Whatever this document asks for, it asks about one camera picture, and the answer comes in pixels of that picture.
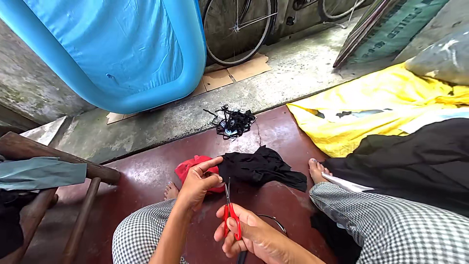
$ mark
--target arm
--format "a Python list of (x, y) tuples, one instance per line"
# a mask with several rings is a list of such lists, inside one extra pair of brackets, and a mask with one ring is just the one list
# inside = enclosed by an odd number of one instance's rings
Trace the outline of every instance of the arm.
[(176, 200), (149, 264), (180, 262), (193, 210)]
[(182, 248), (186, 242), (190, 219), (194, 211), (202, 206), (208, 189), (219, 185), (223, 186), (222, 178), (218, 174), (212, 173), (209, 177), (205, 177), (205, 172), (222, 161), (222, 157), (216, 157), (189, 169), (149, 264), (177, 264), (180, 262)]

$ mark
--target scissors blade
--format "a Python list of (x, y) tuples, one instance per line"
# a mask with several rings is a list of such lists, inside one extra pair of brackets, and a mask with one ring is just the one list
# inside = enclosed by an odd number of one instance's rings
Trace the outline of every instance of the scissors blade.
[(225, 193), (227, 195), (227, 204), (230, 204), (230, 184), (231, 178), (228, 178), (228, 183), (225, 182)]

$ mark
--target scissors handle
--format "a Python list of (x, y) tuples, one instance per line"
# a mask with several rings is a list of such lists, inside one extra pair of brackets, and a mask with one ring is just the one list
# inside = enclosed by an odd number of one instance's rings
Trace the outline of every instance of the scissors handle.
[(235, 221), (236, 221), (236, 226), (238, 227), (238, 234), (234, 234), (234, 238), (236, 238), (237, 241), (241, 240), (241, 224), (239, 223), (239, 217), (235, 214), (235, 210), (233, 209), (233, 205), (230, 203), (225, 204), (225, 214), (224, 214), (224, 220), (225, 220), (225, 237), (228, 236), (228, 223), (227, 219), (228, 217), (231, 216)]
[(223, 215), (223, 220), (225, 221), (225, 237), (228, 236), (228, 232), (229, 232), (228, 223), (227, 223), (228, 217), (229, 217), (228, 205), (225, 204), (225, 214)]

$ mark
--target gray plastic bag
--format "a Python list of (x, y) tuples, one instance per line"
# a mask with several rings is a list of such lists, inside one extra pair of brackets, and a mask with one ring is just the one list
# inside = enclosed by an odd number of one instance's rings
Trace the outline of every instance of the gray plastic bag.
[(419, 76), (469, 85), (469, 25), (408, 59), (405, 66)]

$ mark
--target yellow tarp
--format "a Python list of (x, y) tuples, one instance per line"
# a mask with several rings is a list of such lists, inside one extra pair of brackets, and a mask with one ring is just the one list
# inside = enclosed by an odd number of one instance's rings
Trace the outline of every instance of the yellow tarp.
[[(401, 63), (287, 106), (316, 146), (331, 157), (345, 157), (367, 135), (406, 135), (399, 130), (401, 125), (425, 112), (458, 104), (469, 104), (469, 87), (417, 77)], [(322, 109), (392, 111), (333, 123), (315, 115)]]

